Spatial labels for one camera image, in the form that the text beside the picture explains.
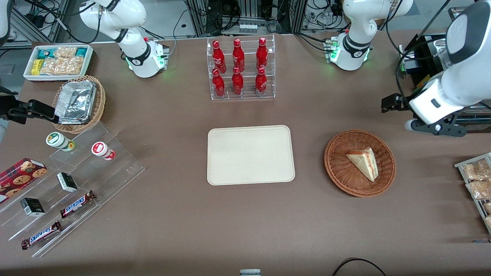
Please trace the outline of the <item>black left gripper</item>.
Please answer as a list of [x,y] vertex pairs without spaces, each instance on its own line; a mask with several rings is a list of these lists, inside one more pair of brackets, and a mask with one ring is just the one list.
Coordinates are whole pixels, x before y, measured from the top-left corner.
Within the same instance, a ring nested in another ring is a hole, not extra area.
[[[389,111],[409,111],[412,110],[409,106],[409,101],[413,96],[404,96],[400,93],[394,93],[382,99],[382,113]],[[468,130],[456,123],[456,119],[461,114],[461,110],[453,112],[435,123],[426,124],[416,114],[414,118],[405,122],[407,131],[424,133],[433,136],[451,136],[463,137],[468,133]]]

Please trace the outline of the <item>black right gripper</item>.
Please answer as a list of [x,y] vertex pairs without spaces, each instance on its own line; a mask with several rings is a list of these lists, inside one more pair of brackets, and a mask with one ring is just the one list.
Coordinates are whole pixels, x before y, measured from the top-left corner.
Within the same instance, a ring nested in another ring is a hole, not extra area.
[[0,115],[1,119],[25,125],[28,118],[38,118],[47,121],[58,121],[56,109],[40,101],[31,99],[26,107],[25,103],[17,100],[18,92],[5,87],[0,88]]

